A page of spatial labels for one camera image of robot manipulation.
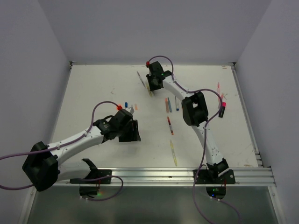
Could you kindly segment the grey thin pen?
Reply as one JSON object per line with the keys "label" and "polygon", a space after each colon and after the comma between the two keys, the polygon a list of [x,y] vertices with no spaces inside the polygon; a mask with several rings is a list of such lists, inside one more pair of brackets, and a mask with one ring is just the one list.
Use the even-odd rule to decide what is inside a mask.
{"label": "grey thin pen", "polygon": [[139,77],[142,85],[146,88],[146,85],[145,85],[145,83],[144,83],[144,81],[143,81],[143,79],[142,79],[142,77],[141,77],[141,75],[140,75],[140,73],[138,71],[137,71],[137,75],[138,75],[138,77]]}

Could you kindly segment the orange ink pen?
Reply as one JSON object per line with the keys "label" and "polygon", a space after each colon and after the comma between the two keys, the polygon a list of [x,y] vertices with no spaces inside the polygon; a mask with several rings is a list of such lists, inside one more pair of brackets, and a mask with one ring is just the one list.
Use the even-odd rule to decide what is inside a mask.
{"label": "orange ink pen", "polygon": [[168,103],[168,98],[165,98],[165,106],[166,106],[166,112],[169,113],[169,103]]}

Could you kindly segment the red ink pen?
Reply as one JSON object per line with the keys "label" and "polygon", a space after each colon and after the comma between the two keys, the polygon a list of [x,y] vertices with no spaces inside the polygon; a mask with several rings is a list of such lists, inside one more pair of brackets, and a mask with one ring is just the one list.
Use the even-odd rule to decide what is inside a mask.
{"label": "red ink pen", "polygon": [[169,128],[170,128],[171,135],[174,135],[174,132],[173,132],[173,129],[172,129],[172,125],[171,125],[171,121],[170,121],[169,116],[167,116],[167,121],[168,121],[168,125],[169,125]]}

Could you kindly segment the blue cap white marker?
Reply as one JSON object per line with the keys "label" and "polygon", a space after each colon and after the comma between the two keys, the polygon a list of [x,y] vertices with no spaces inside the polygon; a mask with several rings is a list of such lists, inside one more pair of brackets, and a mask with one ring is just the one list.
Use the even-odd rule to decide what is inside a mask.
{"label": "blue cap white marker", "polygon": [[179,99],[177,97],[175,97],[175,105],[176,105],[176,111],[179,111]]}

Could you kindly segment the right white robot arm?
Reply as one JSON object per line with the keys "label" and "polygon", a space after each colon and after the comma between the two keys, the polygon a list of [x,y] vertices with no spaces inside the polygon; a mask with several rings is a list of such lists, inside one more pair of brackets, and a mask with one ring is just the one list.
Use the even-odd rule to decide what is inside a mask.
{"label": "right white robot arm", "polygon": [[206,158],[206,166],[209,170],[208,178],[213,183],[219,183],[224,179],[229,166],[215,143],[209,122],[220,113],[222,108],[220,107],[218,112],[209,118],[202,92],[210,91],[218,98],[221,97],[217,92],[210,89],[187,90],[177,82],[171,71],[164,71],[159,62],[146,62],[146,67],[149,69],[149,73],[146,75],[149,89],[156,91],[164,88],[181,102],[183,120],[194,130],[203,147],[203,157]]}

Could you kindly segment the light blue pen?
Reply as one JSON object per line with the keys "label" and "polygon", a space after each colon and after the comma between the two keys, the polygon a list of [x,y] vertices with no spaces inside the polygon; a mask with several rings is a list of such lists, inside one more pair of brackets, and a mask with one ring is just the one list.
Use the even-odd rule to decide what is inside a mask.
{"label": "light blue pen", "polygon": [[170,99],[169,98],[167,98],[168,99],[168,107],[169,107],[169,112],[172,112],[172,108],[171,108],[171,102],[170,102]]}

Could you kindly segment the yellow pen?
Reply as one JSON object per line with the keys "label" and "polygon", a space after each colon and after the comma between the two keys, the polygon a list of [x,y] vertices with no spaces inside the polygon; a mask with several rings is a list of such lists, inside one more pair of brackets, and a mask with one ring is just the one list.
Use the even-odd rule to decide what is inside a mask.
{"label": "yellow pen", "polygon": [[170,140],[170,147],[171,147],[171,153],[172,153],[174,164],[177,167],[178,164],[177,164],[177,159],[176,159],[176,155],[175,155],[175,151],[174,151],[174,146],[173,146],[172,140]]}
{"label": "yellow pen", "polygon": [[146,86],[147,86],[147,90],[148,90],[148,93],[149,93],[150,97],[152,97],[153,95],[152,95],[152,92],[151,92],[149,86],[148,85],[146,85]]}

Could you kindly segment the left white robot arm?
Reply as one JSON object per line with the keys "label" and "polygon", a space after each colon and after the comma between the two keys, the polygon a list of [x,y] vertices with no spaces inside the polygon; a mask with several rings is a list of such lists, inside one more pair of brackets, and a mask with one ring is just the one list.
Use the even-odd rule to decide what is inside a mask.
{"label": "left white robot arm", "polygon": [[102,177],[90,159],[81,159],[65,164],[71,157],[108,140],[119,142],[140,141],[138,122],[133,119],[134,109],[120,109],[114,116],[93,121],[91,126],[65,140],[45,145],[33,145],[22,169],[39,192],[50,188],[57,181],[70,180],[72,183],[95,183]]}

